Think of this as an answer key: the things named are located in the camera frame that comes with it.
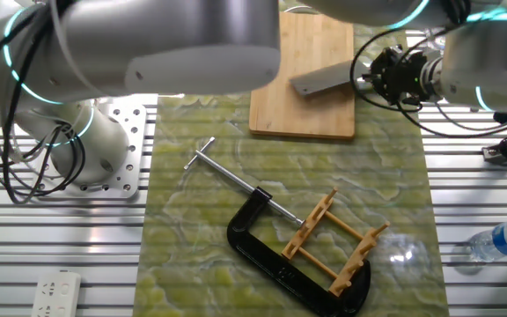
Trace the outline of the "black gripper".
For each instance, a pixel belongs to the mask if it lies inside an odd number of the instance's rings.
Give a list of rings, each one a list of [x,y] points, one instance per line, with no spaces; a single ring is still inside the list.
[[[362,75],[363,91],[376,92],[389,105],[410,95],[415,103],[435,96],[435,59],[421,50],[404,57],[401,46],[385,48],[371,63],[371,73]]]

